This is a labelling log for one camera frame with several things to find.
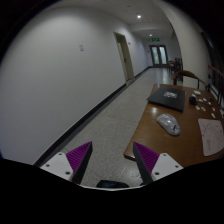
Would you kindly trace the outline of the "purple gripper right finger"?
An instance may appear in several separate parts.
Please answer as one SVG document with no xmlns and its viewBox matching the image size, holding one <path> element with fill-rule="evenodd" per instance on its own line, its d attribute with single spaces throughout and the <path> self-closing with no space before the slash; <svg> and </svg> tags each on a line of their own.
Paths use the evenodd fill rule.
<svg viewBox="0 0 224 224">
<path fill-rule="evenodd" d="M 144 185 L 182 169 L 169 154 L 158 154 L 137 142 L 133 143 L 133 154 Z"/>
</svg>

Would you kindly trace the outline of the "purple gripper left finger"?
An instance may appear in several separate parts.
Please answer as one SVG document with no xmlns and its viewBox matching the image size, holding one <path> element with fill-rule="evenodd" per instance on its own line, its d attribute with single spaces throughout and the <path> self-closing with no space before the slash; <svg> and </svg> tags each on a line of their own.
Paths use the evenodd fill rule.
<svg viewBox="0 0 224 224">
<path fill-rule="evenodd" d="M 92 142 L 87 142 L 68 153 L 55 154 L 41 166 L 41 169 L 75 184 L 80 184 L 92 151 Z"/>
</svg>

